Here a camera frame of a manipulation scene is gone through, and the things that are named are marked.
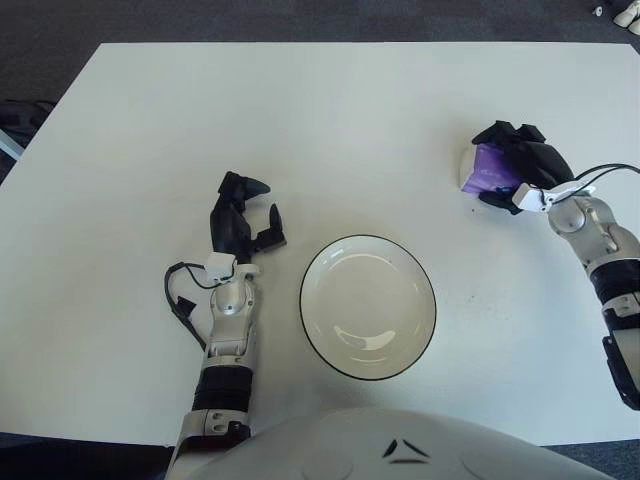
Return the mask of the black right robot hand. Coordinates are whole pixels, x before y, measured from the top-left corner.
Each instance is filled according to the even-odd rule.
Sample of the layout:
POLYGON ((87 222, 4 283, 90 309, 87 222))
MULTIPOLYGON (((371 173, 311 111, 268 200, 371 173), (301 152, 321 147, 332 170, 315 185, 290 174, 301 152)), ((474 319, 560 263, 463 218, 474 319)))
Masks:
POLYGON ((513 215, 524 210, 522 202, 528 194, 533 197, 531 211, 548 211, 551 190, 575 179, 561 154, 534 125, 516 128, 498 120, 471 143, 475 158, 463 189, 513 215))

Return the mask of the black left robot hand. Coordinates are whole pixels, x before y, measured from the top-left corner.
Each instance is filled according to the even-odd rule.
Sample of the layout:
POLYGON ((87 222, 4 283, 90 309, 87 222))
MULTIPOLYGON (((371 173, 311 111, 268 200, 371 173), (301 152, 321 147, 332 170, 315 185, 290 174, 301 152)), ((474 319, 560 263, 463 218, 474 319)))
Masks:
POLYGON ((246 202, 270 191, 270 187, 259 180, 232 171, 225 174, 209 218, 214 252, 234 255, 239 264, 249 264, 255 254, 286 245, 281 215, 275 204, 269 210, 269 227, 255 237, 244 217, 246 202))

